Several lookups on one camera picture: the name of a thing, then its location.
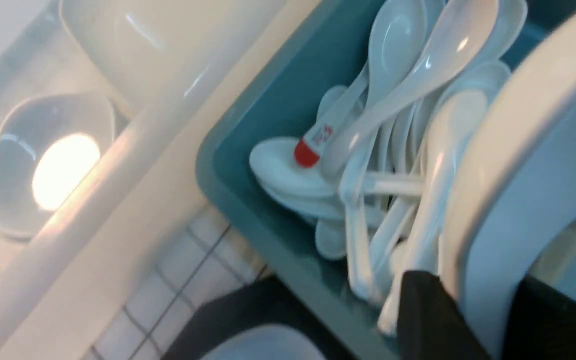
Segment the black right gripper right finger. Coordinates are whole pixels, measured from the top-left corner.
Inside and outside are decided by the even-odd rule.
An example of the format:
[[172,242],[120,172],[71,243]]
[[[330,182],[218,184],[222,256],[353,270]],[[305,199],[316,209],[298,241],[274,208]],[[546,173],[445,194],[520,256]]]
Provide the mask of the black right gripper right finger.
[[576,360],[576,301],[527,275],[510,310],[503,360]]

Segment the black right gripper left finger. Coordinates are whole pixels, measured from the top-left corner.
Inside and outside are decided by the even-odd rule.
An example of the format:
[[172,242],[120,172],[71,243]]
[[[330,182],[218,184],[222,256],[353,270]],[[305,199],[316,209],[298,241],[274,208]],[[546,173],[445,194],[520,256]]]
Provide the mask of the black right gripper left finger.
[[397,343],[402,360],[489,360],[441,280],[427,271],[402,276]]

